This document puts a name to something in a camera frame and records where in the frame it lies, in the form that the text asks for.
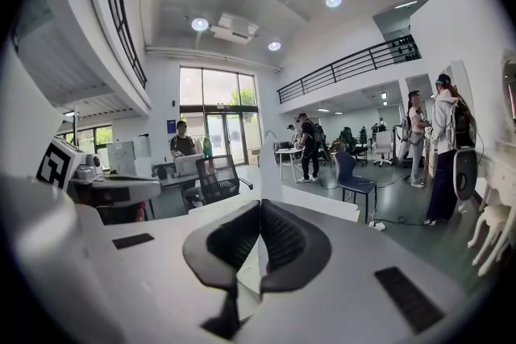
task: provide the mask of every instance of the t-shirt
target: t-shirt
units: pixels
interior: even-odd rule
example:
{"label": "t-shirt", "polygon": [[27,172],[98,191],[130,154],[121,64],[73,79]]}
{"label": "t-shirt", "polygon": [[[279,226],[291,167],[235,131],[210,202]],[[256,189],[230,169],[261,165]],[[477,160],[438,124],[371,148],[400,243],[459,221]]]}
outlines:
{"label": "t-shirt", "polygon": [[170,141],[170,151],[179,151],[184,156],[195,155],[196,153],[194,141],[189,136],[181,138],[178,135]]}
{"label": "t-shirt", "polygon": [[409,110],[409,118],[410,118],[410,122],[412,123],[412,131],[422,134],[425,130],[415,125],[414,116],[417,116],[417,117],[419,117],[419,119],[422,120],[422,114],[419,114],[418,111],[416,110],[416,108],[412,107]]}
{"label": "t-shirt", "polygon": [[301,125],[303,134],[308,134],[308,139],[305,141],[305,150],[312,151],[315,148],[315,129],[314,124],[306,121]]}

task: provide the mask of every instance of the hat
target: hat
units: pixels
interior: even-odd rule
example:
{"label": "hat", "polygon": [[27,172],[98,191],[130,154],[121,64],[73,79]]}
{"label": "hat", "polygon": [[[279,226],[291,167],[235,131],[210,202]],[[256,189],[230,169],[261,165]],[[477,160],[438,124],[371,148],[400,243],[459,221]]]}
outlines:
{"label": "hat", "polygon": [[413,90],[412,92],[409,92],[409,100],[412,99],[413,96],[419,96],[419,91]]}
{"label": "hat", "polygon": [[435,84],[436,85],[450,85],[451,82],[452,82],[452,79],[448,75],[441,73],[439,75],[439,77],[437,78],[437,81],[435,81]]}

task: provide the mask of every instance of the black pants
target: black pants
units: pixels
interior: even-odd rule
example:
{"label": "black pants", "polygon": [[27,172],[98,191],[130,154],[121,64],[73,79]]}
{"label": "black pants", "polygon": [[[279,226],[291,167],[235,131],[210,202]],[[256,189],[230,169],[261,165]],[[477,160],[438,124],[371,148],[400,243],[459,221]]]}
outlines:
{"label": "black pants", "polygon": [[310,179],[310,176],[308,175],[308,164],[310,163],[310,160],[314,163],[314,178],[317,178],[317,175],[319,174],[319,148],[305,148],[303,151],[303,157],[301,160],[301,165],[303,167],[303,176],[306,180]]}
{"label": "black pants", "polygon": [[428,207],[427,219],[450,219],[457,204],[453,188],[453,159],[456,150],[437,156],[437,170],[434,175],[434,188]]}

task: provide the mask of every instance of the blue chair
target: blue chair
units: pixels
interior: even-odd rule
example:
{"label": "blue chair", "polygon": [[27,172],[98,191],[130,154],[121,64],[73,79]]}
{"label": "blue chair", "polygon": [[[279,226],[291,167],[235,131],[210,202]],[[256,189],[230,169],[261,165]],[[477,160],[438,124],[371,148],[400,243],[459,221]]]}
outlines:
{"label": "blue chair", "polygon": [[337,181],[342,190],[342,200],[346,201],[346,190],[354,193],[353,203],[356,203],[356,194],[365,195],[365,223],[368,223],[369,214],[369,193],[374,189],[374,205],[377,204],[377,183],[360,176],[353,175],[356,160],[347,152],[337,152],[335,154],[336,166],[339,169]]}

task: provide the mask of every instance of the fluorescent light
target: fluorescent light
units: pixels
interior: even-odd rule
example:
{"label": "fluorescent light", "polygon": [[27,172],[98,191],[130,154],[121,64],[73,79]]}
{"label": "fluorescent light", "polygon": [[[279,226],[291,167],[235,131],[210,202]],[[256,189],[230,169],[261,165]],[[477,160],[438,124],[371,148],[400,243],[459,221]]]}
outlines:
{"label": "fluorescent light", "polygon": [[413,2],[408,2],[408,3],[405,3],[404,5],[396,6],[396,7],[394,7],[394,9],[399,9],[400,7],[414,5],[417,2],[418,2],[417,0],[414,0]]}
{"label": "fluorescent light", "polygon": [[192,21],[192,29],[195,31],[205,31],[210,24],[204,18],[195,18]]}
{"label": "fluorescent light", "polygon": [[281,44],[279,42],[271,42],[268,44],[269,51],[279,51],[281,49]]}
{"label": "fluorescent light", "polygon": [[342,0],[326,0],[326,6],[328,7],[338,7],[342,3]]}

